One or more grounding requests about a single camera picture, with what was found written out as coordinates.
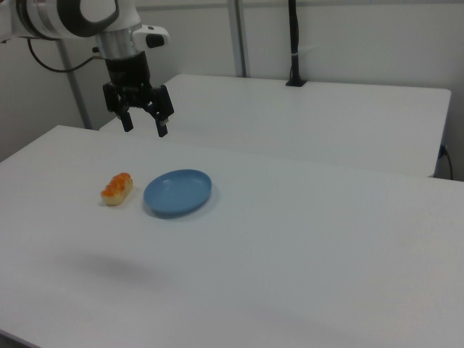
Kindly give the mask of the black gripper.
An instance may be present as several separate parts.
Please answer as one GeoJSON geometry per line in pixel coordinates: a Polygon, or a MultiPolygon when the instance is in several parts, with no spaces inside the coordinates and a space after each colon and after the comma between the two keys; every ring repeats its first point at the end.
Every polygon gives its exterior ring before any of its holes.
{"type": "Polygon", "coordinates": [[[167,87],[152,87],[145,53],[125,59],[106,59],[110,82],[103,85],[107,109],[116,112],[125,132],[133,130],[130,112],[125,107],[145,109],[153,118],[159,137],[167,135],[173,104],[167,87]]]}

